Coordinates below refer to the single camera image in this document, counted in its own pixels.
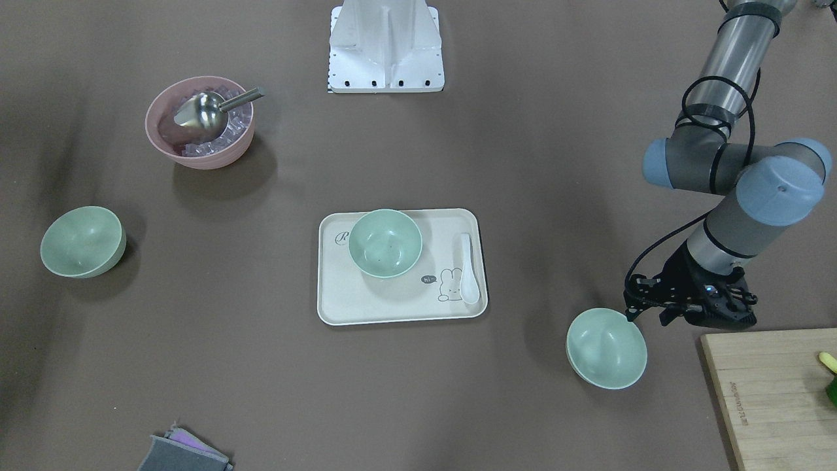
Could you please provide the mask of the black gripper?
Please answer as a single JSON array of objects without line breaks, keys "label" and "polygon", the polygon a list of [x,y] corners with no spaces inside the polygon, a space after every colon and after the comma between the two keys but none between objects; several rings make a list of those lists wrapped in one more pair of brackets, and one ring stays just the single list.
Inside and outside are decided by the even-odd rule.
[{"label": "black gripper", "polygon": [[718,275],[700,266],[679,266],[658,274],[666,307],[658,316],[663,326],[682,318],[687,324],[716,329],[748,329],[756,325],[757,296],[745,282],[741,266]]}]

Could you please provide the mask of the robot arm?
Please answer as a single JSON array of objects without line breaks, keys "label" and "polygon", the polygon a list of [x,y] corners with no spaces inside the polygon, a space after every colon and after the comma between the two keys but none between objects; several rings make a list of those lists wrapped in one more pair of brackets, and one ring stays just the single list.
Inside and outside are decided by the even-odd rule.
[{"label": "robot arm", "polygon": [[745,265],[787,228],[804,220],[825,193],[833,161],[810,138],[755,144],[753,98],[761,65],[793,1],[729,1],[700,76],[685,90],[675,128],[652,142],[643,176],[657,186],[715,194],[721,201],[688,223],[688,238],[660,273],[631,266],[624,281],[625,316],[660,308],[661,325],[756,325],[757,295]]}]

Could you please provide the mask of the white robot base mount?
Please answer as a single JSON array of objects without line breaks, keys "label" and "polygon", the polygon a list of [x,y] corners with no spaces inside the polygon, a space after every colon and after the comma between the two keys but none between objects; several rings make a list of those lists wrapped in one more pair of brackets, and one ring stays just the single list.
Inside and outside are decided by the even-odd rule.
[{"label": "white robot base mount", "polygon": [[441,92],[439,12],[424,1],[345,1],[330,15],[327,90]]}]

